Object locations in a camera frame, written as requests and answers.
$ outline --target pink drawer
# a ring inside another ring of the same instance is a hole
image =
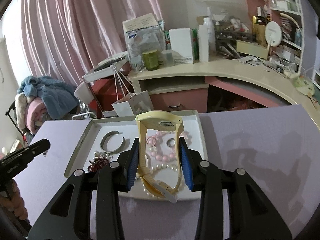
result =
[[[199,113],[207,112],[207,88],[150,95],[150,98],[154,110],[197,110]]]

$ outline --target pink curtain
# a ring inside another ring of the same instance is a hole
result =
[[[82,76],[126,50],[122,22],[153,12],[157,0],[21,0],[22,43],[33,75],[79,85]]]

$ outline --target desk top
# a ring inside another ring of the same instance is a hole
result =
[[[297,236],[320,203],[320,133],[306,111],[284,106],[206,113],[200,120],[209,161],[229,171],[244,168]],[[66,181],[65,168],[88,122],[47,121],[36,134],[34,142],[51,142],[47,157],[36,157],[15,177],[31,224]],[[200,200],[119,202],[127,240],[194,239]],[[94,208],[91,232],[96,239]]]
[[[292,105],[302,105],[311,119],[320,128],[320,113],[316,111],[311,100],[298,92],[289,79],[264,65],[252,66],[238,60],[213,57],[210,62],[180,64],[172,67],[161,67],[154,71],[135,72],[128,75],[130,81],[177,76],[215,76],[242,80],[263,87]]]

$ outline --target clothes pile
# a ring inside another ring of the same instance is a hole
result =
[[[45,121],[59,120],[74,109],[79,101],[73,95],[76,87],[49,76],[25,78],[15,98],[17,126],[33,134]]]

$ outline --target white paper bag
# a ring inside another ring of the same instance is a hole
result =
[[[128,93],[124,98],[112,104],[118,116],[129,116],[153,110],[148,91],[141,93]]]

